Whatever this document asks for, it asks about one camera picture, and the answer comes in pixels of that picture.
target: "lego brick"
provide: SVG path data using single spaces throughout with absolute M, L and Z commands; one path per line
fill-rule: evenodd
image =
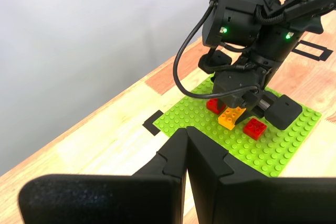
M 218 109 L 218 99 L 210 99 L 206 102 L 206 108 L 212 112 L 214 112 L 215 114 L 219 115 L 224 109 L 225 109 L 226 105 L 223 104 L 223 106 L 221 108 Z
M 208 78 L 193 92 L 211 93 L 212 88 L 213 84 Z M 267 90 L 280 96 L 274 90 Z M 194 126 L 245 164 L 266 176 L 277 177 L 321 118 L 319 112 L 306 106 L 302 108 L 300 116 L 285 131 L 278 130 L 265 119 L 261 119 L 267 129 L 259 141 L 243 133 L 244 125 L 249 119 L 237 124 L 230 131 L 218 123 L 216 114 L 206 109 L 206 100 L 189 97 L 184 97 L 171 107 L 154 125 L 167 136 L 172 136 L 178 128 Z
M 244 113 L 246 109 L 237 107 L 235 109 L 227 108 L 223 114 L 218 118 L 218 123 L 221 126 L 226 127 L 229 130 L 232 130 L 236 125 L 237 119 Z
M 252 118 L 244 127 L 243 132 L 254 140 L 258 140 L 265 132 L 267 126 L 257 119 Z

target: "black robot gripper foreground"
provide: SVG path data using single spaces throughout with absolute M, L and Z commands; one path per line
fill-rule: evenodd
M 19 206 L 25 224 L 182 224 L 187 170 L 200 224 L 336 223 L 335 178 L 268 178 L 194 127 L 132 176 L 43 176 Z

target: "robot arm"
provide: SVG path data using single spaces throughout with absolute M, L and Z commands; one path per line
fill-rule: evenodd
M 192 97 L 216 97 L 220 101 L 218 106 L 224 103 L 230 108 L 246 108 L 237 123 L 255 115 L 285 130 L 302 112 L 302 107 L 286 95 L 274 96 L 265 87 L 305 31 L 323 33 L 321 16 L 334 10 L 335 3 L 336 0 L 285 0 L 283 4 L 280 0 L 210 0 L 212 8 L 202 20 L 203 44 L 210 50 L 201 57 L 198 66 L 214 73 L 213 93 L 211 97 Z M 242 54 L 231 65 L 231 58 L 216 50 L 218 46 Z M 180 90 L 191 96 L 178 85 L 176 74 L 174 79 Z

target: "black cable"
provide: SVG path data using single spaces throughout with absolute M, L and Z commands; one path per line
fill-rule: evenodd
M 272 18 L 264 18 L 261 13 L 261 7 L 257 5 L 257 10 L 256 10 L 256 20 L 262 24 L 262 25 L 275 25 L 278 24 L 282 21 L 285 21 L 285 15 L 282 13 L 276 17 Z
M 221 65 L 215 67 L 204 66 L 204 69 L 208 72 L 215 72 L 215 71 L 225 71 L 225 70 L 240 70 L 246 71 L 255 68 L 254 64 L 246 64 L 246 65 Z
M 233 47 L 231 45 L 228 45 L 227 43 L 222 43 L 221 46 L 223 46 L 225 49 L 227 49 L 231 52 L 245 52 L 248 49 L 248 47 L 236 48 L 236 47 Z
M 230 90 L 227 92 L 223 92 L 223 93 L 215 93 L 215 94 L 194 94 L 192 92 L 187 91 L 183 85 L 181 84 L 181 81 L 178 78 L 178 74 L 177 74 L 177 67 L 179 66 L 179 61 L 180 58 L 182 56 L 183 51 L 185 50 L 185 48 L 187 47 L 188 43 L 191 41 L 191 39 L 195 36 L 195 34 L 197 33 L 197 31 L 200 29 L 200 27 L 204 24 L 204 22 L 206 21 L 206 19 L 208 18 L 208 16 L 210 15 L 210 13 L 212 12 L 213 8 L 214 8 L 214 0 L 210 0 L 210 4 L 208 9 L 206 10 L 206 12 L 204 13 L 203 17 L 201 18 L 201 20 L 197 23 L 197 25 L 194 27 L 194 29 L 190 32 L 190 34 L 188 35 L 188 37 L 185 39 L 185 41 L 183 42 L 182 46 L 180 47 L 179 51 L 177 52 L 176 58 L 174 60 L 174 65 L 173 65 L 173 78 L 174 81 L 176 83 L 176 86 L 179 88 L 179 90 L 185 94 L 188 97 L 191 98 L 196 98 L 196 99 L 213 99 L 213 98 L 221 98 L 221 97 L 226 97 L 235 93 L 240 93 L 240 92 L 245 92 L 248 90 L 255 90 L 258 89 L 257 86 L 246 86 L 246 87 L 241 87 L 238 89 L 234 89 L 234 90 Z

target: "green led light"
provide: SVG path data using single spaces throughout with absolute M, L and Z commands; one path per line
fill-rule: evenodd
M 292 32 L 287 33 L 286 39 L 290 39 L 293 35 L 294 35 L 294 33 L 292 33 Z
M 223 27 L 221 27 L 221 29 L 219 30 L 219 32 L 221 34 L 225 34 L 225 33 L 227 33 L 227 28 L 223 26 Z

